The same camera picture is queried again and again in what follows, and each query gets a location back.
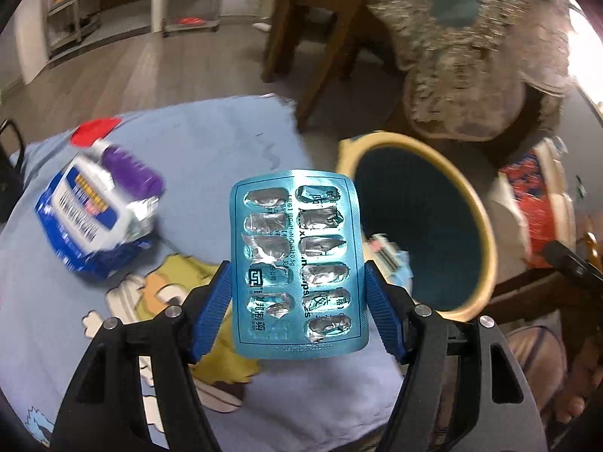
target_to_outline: barcode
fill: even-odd
[[[90,219],[88,219],[87,214],[76,204],[69,192],[64,192],[63,195],[61,195],[61,198],[58,200],[58,205],[75,227],[79,229],[84,238],[89,242],[92,242],[98,228]]]

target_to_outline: blue blister pack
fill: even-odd
[[[234,344],[254,359],[315,359],[369,341],[358,197],[331,172],[291,170],[230,193]]]

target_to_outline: bed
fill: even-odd
[[[65,269],[34,212],[40,193],[76,152],[70,132],[27,147],[25,192],[0,234],[0,389],[8,405],[2,414],[14,411],[48,445],[64,391],[99,322],[144,318],[141,301],[154,301],[165,287],[190,288],[229,258],[231,186],[312,167],[291,112],[277,97],[248,96],[119,116],[107,139],[161,172],[167,191],[153,248],[101,282]],[[145,306],[147,317],[152,306]],[[244,364],[240,376],[214,376],[220,385],[199,393],[225,452],[320,452],[354,442],[387,422],[402,383],[372,321],[369,344],[357,353]],[[165,447],[143,361],[141,380],[153,441]]]

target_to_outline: black bag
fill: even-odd
[[[4,147],[0,144],[0,222],[6,222],[10,217],[17,201],[23,194],[23,159],[25,158],[25,144],[17,125],[12,119],[7,119],[0,126],[0,134],[6,129],[12,128],[19,140],[19,158],[13,166],[8,159]]]

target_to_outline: red cap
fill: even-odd
[[[121,123],[120,117],[105,117],[80,124],[71,135],[71,144],[79,147],[90,147],[97,139],[104,138]]]

